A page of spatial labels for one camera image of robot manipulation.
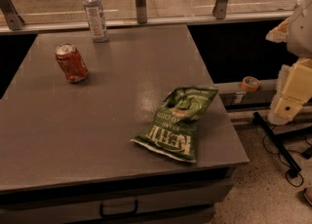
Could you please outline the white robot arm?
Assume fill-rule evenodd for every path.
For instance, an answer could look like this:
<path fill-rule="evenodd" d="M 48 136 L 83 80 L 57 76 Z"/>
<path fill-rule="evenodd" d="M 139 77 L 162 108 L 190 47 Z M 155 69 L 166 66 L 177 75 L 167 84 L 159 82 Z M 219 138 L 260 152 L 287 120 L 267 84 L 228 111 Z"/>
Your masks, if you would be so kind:
<path fill-rule="evenodd" d="M 298 0 L 292 15 L 270 30 L 266 39 L 285 42 L 298 57 L 292 66 L 282 65 L 267 116 L 271 124 L 285 125 L 312 97 L 312 0 Z"/>

